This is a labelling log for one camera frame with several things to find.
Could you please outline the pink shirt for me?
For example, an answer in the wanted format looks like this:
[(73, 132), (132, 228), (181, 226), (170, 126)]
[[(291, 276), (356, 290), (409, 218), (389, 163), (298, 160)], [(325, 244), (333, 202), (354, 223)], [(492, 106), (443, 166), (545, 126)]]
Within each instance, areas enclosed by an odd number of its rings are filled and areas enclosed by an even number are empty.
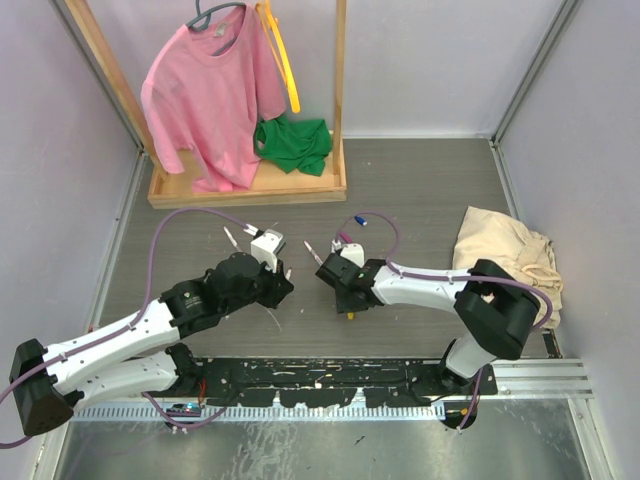
[(181, 26), (155, 58), (141, 103), (163, 168), (179, 174), (190, 152), (198, 192), (251, 187), (260, 159), (253, 135), (260, 120), (284, 114), (275, 59), (251, 6), (236, 6), (203, 31)]

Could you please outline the wooden rack base tray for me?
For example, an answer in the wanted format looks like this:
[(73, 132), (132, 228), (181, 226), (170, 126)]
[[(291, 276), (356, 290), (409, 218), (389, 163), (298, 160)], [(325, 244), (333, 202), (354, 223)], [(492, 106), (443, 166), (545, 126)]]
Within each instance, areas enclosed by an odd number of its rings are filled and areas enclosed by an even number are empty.
[(318, 177), (299, 171), (286, 174), (272, 163), (262, 161), (251, 188), (232, 192), (194, 192), (192, 182), (199, 174), (195, 160), (188, 151), (180, 153), (185, 166), (185, 171), (180, 174), (165, 174), (157, 166), (157, 160), (153, 159), (147, 199), (156, 209), (344, 201), (347, 196), (347, 177), (343, 138), (339, 136), (334, 142), (336, 147), (326, 157), (325, 169)]

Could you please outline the white marker orange tip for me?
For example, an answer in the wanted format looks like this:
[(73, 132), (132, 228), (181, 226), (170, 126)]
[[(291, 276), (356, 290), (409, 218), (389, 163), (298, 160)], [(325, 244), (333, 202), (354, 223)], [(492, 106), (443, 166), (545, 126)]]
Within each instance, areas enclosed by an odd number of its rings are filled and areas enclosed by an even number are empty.
[(305, 246), (305, 248), (307, 249), (307, 251), (310, 253), (310, 255), (312, 256), (312, 258), (314, 259), (314, 261), (318, 264), (318, 266), (321, 266), (323, 264), (323, 260), (322, 258), (319, 256), (319, 254), (316, 253), (316, 251), (314, 250), (314, 248), (311, 246), (311, 244), (306, 241), (303, 240), (303, 244)]

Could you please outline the beige cloth bag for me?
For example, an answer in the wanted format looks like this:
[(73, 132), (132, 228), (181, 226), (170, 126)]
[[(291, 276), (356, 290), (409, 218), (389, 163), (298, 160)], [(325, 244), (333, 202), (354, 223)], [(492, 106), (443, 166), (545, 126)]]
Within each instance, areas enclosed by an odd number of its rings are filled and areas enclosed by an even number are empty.
[(470, 268), (479, 259), (494, 261), (515, 280), (544, 292), (553, 306), (544, 327), (559, 326), (564, 283), (548, 237), (506, 214), (469, 206), (454, 246), (452, 267)]

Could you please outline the blue white pen cap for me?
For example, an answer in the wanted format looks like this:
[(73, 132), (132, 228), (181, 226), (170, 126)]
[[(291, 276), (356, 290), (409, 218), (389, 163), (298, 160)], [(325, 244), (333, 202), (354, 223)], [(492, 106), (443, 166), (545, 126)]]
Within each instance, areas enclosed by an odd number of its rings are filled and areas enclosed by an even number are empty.
[(368, 225), (368, 221), (361, 216), (354, 216), (354, 220), (361, 226), (366, 227)]

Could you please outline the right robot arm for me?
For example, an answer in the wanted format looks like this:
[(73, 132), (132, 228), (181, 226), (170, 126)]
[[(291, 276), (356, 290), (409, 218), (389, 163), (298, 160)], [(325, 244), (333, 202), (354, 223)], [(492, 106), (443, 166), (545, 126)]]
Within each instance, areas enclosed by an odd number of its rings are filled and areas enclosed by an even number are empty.
[(344, 252), (330, 254), (316, 271), (333, 288), (338, 312), (414, 305), (455, 314), (464, 324), (467, 333), (449, 344), (438, 365), (438, 379), (447, 392), (462, 393), (480, 369), (495, 360), (521, 357), (540, 301), (531, 286), (495, 262), (481, 259), (467, 270), (443, 271), (381, 259), (359, 265)]

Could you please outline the white pen purple end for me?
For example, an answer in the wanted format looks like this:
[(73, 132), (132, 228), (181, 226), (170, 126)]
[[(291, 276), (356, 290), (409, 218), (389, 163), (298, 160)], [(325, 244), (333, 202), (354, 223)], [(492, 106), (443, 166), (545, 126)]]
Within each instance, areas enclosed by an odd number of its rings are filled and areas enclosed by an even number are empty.
[(230, 232), (230, 230), (226, 227), (223, 226), (223, 231), (226, 235), (226, 237), (228, 238), (229, 242), (231, 243), (231, 245), (233, 246), (233, 248), (237, 251), (237, 252), (242, 252), (242, 248), (240, 247), (240, 245), (238, 244), (237, 240), (235, 239), (235, 237), (232, 235), (232, 233)]

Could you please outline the yellow hanger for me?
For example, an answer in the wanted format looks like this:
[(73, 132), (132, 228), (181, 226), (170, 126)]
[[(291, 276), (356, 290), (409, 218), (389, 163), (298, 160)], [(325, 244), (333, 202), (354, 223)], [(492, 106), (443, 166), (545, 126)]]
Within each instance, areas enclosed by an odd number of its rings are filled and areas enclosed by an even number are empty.
[(290, 109), (294, 114), (299, 114), (301, 106), (298, 89), (279, 29), (278, 19), (271, 9), (271, 2), (269, 0), (259, 1), (255, 4), (255, 10), (259, 15), (262, 28), (287, 91)]

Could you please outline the wooden rack right post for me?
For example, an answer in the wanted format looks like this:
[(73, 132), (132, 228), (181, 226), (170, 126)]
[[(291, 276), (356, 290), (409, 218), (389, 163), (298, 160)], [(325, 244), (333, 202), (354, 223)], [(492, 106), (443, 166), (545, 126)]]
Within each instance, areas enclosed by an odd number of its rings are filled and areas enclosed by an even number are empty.
[(340, 151), (342, 145), (342, 106), (344, 88), (344, 59), (346, 37), (347, 1), (336, 1), (335, 24), (335, 74), (334, 74), (334, 124), (333, 124), (333, 173), (340, 175)]

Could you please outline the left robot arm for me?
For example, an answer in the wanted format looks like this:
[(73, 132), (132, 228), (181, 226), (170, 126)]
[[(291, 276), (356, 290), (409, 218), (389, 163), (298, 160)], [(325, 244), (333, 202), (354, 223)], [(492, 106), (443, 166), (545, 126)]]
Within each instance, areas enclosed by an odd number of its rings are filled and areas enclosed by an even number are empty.
[(52, 431), (111, 397), (191, 395), (200, 372), (183, 339), (248, 305), (275, 308), (293, 290), (280, 259), (258, 261), (236, 252), (104, 328), (49, 346), (23, 342), (1, 395), (14, 398), (25, 438)]

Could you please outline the green cloth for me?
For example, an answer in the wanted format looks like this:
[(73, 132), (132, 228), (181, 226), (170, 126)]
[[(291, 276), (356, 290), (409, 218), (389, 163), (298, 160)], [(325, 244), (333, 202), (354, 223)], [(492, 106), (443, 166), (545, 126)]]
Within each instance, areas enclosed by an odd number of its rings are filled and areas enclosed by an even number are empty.
[(324, 119), (291, 122), (285, 115), (257, 123), (254, 131), (257, 156), (286, 174), (298, 171), (320, 177), (332, 139)]

